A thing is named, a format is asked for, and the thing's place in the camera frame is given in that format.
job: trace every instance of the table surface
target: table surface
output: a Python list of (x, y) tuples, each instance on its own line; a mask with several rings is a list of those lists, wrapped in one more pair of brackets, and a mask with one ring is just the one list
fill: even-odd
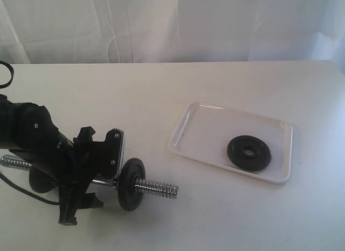
[[(45, 105), (72, 138), (118, 127), (125, 160), (177, 184), (177, 200), (145, 196), (134, 212), (91, 186), (103, 209), (59, 225), (56, 206), (0, 182), (1, 250), (344, 250), (345, 78), (329, 61), (14, 65), (12, 102)], [(1, 79), (7, 78), (0, 69)], [(168, 141), (193, 102), (233, 107), (293, 126), (291, 174), (274, 185), (173, 154)], [(1, 170), (29, 189), (28, 174)], [(56, 192), (45, 195), (56, 200)]]

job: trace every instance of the white table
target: white table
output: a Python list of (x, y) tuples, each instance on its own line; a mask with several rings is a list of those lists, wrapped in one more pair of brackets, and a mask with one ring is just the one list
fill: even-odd
[[(92, 186), (103, 209), (59, 211), (0, 182), (1, 250), (345, 250), (345, 77), (329, 61), (14, 65), (13, 102), (45, 105), (69, 138), (126, 133), (125, 160), (180, 186), (177, 200), (145, 196), (127, 213)], [(7, 75), (0, 69), (0, 78)], [(200, 164), (168, 150), (187, 105), (200, 101), (281, 119), (294, 128), (283, 186)], [(2, 168), (29, 188), (26, 172)], [(56, 200), (56, 193), (46, 195)]]

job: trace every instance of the plastic tray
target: plastic tray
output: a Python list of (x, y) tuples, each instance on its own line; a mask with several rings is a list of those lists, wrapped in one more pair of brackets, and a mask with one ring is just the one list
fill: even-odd
[[(264, 170), (247, 172), (230, 161), (227, 145), (239, 135), (257, 137), (268, 145), (272, 159)], [(275, 184), (284, 183), (290, 175), (291, 147), (289, 124), (204, 103), (188, 106), (169, 141), (176, 154)]]

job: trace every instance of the black weight plate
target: black weight plate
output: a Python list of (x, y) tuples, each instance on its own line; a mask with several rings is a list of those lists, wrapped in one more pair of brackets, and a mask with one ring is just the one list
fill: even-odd
[(271, 161), (268, 146), (248, 135), (233, 138), (227, 146), (227, 155), (236, 166), (250, 172), (266, 168)]
[(145, 167), (140, 159), (131, 158), (123, 166), (118, 183), (119, 203), (125, 211), (133, 211), (141, 203), (143, 194), (134, 191), (137, 178), (146, 178)]

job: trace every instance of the white backdrop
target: white backdrop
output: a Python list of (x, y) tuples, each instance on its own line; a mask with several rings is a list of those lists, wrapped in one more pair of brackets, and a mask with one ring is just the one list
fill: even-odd
[(331, 59), (345, 0), (0, 0), (11, 63)]

